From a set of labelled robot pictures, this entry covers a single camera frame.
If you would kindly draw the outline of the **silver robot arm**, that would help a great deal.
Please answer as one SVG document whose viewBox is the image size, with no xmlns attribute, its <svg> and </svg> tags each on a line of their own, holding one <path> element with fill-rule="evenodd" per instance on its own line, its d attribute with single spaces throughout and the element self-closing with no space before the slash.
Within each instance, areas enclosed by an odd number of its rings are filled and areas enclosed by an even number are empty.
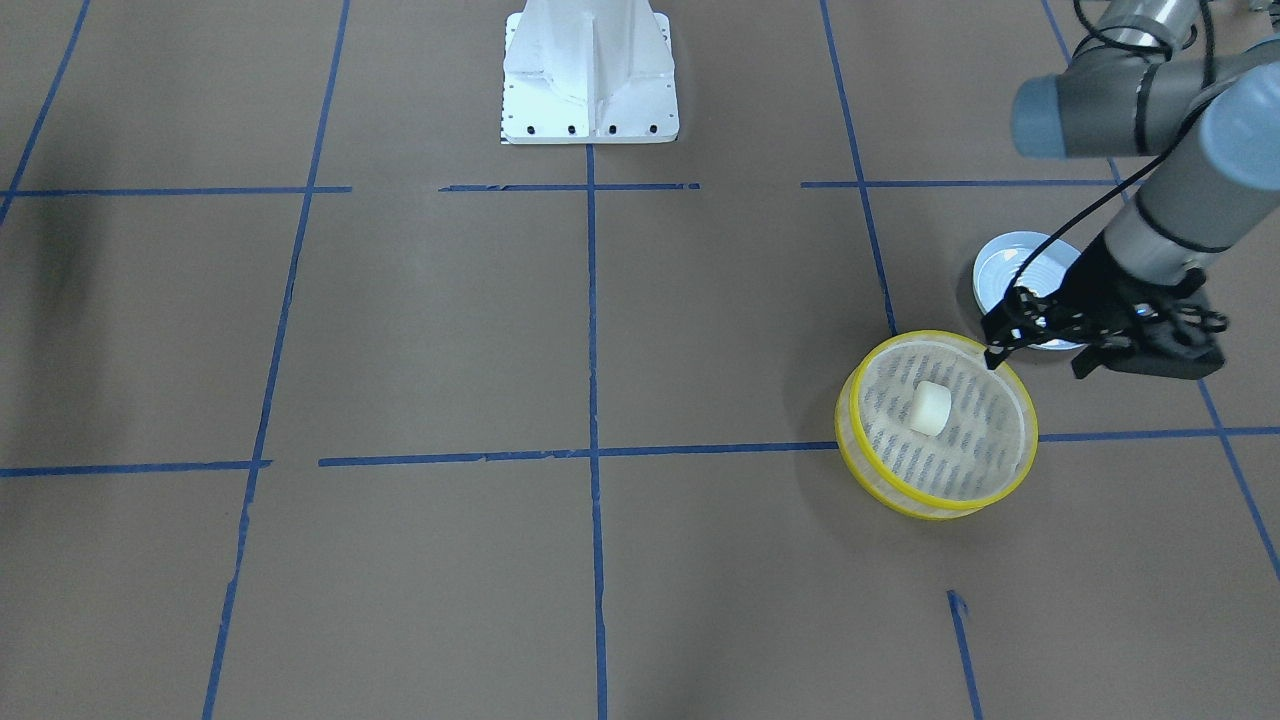
<svg viewBox="0 0 1280 720">
<path fill-rule="evenodd" d="M 1277 210 L 1277 40 L 1220 56 L 1204 1 L 1111 1 L 1068 68 L 1027 81 L 1011 132 L 1027 158 L 1144 158 L 1132 200 L 1039 293 L 1015 275 L 982 318 L 986 365 L 1033 345 L 1080 346 L 1097 368 L 1201 380 L 1229 319 L 1207 270 Z"/>
</svg>

